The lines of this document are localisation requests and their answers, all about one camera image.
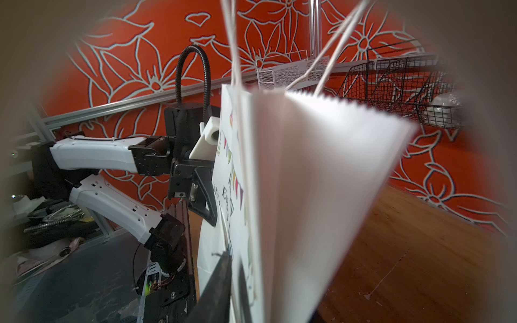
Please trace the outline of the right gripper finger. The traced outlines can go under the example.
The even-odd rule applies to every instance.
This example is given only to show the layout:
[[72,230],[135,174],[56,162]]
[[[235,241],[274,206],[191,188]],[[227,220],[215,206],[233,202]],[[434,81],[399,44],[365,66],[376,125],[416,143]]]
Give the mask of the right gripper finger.
[[189,312],[186,322],[230,321],[230,298],[232,286],[232,260],[224,251],[202,293],[197,305]]

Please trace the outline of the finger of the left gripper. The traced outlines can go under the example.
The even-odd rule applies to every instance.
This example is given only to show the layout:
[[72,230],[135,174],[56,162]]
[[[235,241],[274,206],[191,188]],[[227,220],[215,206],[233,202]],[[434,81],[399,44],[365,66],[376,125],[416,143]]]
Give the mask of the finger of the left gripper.
[[188,209],[206,220],[210,226],[215,227],[218,213],[211,177],[210,168],[194,169],[188,197]]

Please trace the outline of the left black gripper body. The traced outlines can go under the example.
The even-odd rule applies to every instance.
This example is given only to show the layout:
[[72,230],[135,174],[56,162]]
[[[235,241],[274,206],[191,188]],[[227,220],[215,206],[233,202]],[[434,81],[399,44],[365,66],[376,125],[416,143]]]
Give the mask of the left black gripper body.
[[168,198],[187,198],[191,190],[192,174],[195,168],[210,168],[213,175],[214,161],[173,160],[170,169]]

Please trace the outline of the white paper bag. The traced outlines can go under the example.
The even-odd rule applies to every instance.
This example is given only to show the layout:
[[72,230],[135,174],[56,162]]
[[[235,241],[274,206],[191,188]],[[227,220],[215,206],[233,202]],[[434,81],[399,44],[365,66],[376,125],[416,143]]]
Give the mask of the white paper bag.
[[313,93],[242,83],[233,3],[222,1],[232,58],[222,87],[212,183],[218,222],[206,253],[232,260],[229,322],[308,322],[416,124],[322,91],[369,3],[327,46]]

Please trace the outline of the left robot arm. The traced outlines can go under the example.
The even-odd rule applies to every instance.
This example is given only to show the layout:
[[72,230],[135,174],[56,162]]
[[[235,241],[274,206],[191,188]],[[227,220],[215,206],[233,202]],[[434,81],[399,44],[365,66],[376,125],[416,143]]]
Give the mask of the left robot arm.
[[[203,102],[183,101],[183,67],[199,55]],[[211,68],[205,51],[188,46],[176,66],[176,104],[165,111],[164,136],[93,138],[75,133],[31,150],[36,188],[50,199],[65,199],[101,214],[126,229],[151,253],[167,274],[182,270],[185,226],[174,216],[154,211],[114,188],[103,170],[169,177],[168,197],[186,199],[188,209],[214,226],[218,215],[212,184],[219,140],[219,108],[211,105]]]

